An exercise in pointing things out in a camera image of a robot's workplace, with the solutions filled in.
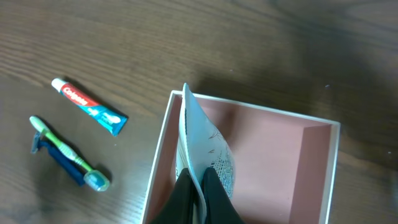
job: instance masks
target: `open box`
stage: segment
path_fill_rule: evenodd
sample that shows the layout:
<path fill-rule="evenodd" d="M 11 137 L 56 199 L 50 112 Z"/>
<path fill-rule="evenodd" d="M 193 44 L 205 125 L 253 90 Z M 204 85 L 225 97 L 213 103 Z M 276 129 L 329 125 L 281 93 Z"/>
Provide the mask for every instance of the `open box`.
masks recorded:
<path fill-rule="evenodd" d="M 234 155 L 232 203 L 246 223 L 328 223 L 339 122 L 194 95 Z M 182 92 L 172 91 L 141 223 L 156 217 L 174 187 L 181 102 Z"/>

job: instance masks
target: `white toothpaste cap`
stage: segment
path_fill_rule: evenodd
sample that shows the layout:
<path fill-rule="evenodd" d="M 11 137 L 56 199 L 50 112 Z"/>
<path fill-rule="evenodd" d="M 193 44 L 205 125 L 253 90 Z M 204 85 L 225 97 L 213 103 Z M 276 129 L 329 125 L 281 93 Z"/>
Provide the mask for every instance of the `white toothpaste cap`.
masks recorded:
<path fill-rule="evenodd" d="M 64 86 L 67 82 L 63 81 L 60 78 L 54 78 L 51 82 L 51 85 L 60 93 L 62 86 Z"/>

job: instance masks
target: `green toothbrush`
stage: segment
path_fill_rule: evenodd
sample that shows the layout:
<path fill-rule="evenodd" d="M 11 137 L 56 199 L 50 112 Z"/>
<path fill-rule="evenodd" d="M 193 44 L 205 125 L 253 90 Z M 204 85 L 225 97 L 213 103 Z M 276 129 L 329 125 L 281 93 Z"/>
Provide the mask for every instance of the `green toothbrush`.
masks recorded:
<path fill-rule="evenodd" d="M 47 139 L 49 139 L 66 158 L 75 162 L 87 171 L 84 176 L 84 180 L 91 188 L 96 191 L 105 191 L 109 187 L 109 180 L 100 171 L 91 168 L 91 166 L 88 165 L 80 156 L 78 156 L 71 147 L 59 140 L 59 138 L 57 138 L 54 133 L 51 132 L 44 122 L 40 120 L 40 118 L 31 116 L 29 120 L 33 127 L 41 135 L 44 135 Z"/>

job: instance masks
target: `toothpaste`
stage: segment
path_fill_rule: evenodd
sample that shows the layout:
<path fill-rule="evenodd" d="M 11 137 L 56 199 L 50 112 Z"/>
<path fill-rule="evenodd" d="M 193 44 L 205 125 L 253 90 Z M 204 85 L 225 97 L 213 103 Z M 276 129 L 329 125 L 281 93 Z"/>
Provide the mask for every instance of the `toothpaste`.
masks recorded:
<path fill-rule="evenodd" d="M 54 78 L 51 85 L 62 95 L 76 104 L 80 109 L 94 118 L 99 124 L 106 128 L 113 136 L 117 136 L 127 121 L 125 116 L 117 114 L 105 106 L 97 103 L 86 94 L 82 93 L 71 83 Z"/>

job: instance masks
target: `wooden table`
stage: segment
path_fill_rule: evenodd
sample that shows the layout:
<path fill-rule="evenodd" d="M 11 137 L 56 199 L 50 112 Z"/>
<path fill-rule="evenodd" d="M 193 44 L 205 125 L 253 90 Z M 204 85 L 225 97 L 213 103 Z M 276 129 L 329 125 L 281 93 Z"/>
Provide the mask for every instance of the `wooden table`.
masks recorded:
<path fill-rule="evenodd" d="M 138 223 L 171 90 L 342 123 L 330 223 L 398 223 L 397 1 L 0 0 L 0 222 Z M 130 118 L 116 138 L 50 85 L 68 77 Z M 108 170 L 82 189 L 37 114 Z"/>

